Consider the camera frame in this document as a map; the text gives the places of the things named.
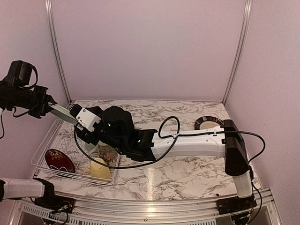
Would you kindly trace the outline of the red floral plate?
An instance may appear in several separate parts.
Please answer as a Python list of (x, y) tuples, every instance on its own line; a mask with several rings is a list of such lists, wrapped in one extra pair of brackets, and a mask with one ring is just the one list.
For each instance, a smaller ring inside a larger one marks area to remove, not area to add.
[(45, 161), (49, 168), (62, 172), (75, 173), (75, 165), (72, 160), (63, 152), (56, 149), (49, 149), (45, 153)]

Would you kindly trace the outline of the striped rim cream plate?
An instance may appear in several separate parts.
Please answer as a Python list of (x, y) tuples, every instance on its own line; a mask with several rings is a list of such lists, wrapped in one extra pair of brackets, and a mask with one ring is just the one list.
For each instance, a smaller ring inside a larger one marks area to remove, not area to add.
[(194, 130), (209, 129), (223, 125), (223, 120), (213, 116), (202, 116), (194, 123)]

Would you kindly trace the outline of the pale green floral plate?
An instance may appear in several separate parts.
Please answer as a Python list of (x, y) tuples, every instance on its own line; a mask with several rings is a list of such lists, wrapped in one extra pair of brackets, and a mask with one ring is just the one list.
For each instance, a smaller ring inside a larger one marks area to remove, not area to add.
[(58, 104), (51, 104), (50, 109), (50, 113), (60, 118), (61, 120), (73, 125), (77, 123), (77, 120), (70, 114), (69, 110), (64, 108), (63, 106), (60, 106)]

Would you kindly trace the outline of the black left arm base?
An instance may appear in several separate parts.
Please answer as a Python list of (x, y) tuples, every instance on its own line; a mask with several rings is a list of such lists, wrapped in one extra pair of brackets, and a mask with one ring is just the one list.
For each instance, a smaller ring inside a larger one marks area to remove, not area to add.
[(54, 197), (35, 198), (34, 204), (49, 210), (57, 212), (66, 212), (71, 214), (74, 208), (75, 200), (69, 197), (55, 195)]

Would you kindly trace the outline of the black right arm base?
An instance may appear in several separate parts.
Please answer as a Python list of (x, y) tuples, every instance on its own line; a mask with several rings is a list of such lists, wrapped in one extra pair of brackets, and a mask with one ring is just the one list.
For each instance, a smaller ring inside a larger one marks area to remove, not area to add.
[(257, 206), (254, 195), (246, 198), (230, 197), (217, 200), (217, 210), (220, 215), (248, 210)]

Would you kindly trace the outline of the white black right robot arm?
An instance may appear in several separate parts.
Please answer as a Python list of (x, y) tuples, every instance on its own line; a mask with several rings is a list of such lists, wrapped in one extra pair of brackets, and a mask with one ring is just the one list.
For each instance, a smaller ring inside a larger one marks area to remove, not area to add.
[(75, 129), (75, 137), (93, 145), (103, 142), (120, 155), (149, 165), (165, 157), (215, 156), (225, 159), (225, 173), (233, 178), (237, 196), (232, 206), (244, 209), (253, 193), (251, 167), (247, 159), (244, 139), (232, 120), (208, 130), (195, 130), (176, 134), (162, 133), (162, 128), (136, 129), (130, 112), (118, 106), (105, 110), (95, 106), (79, 108), (73, 116), (83, 129)]

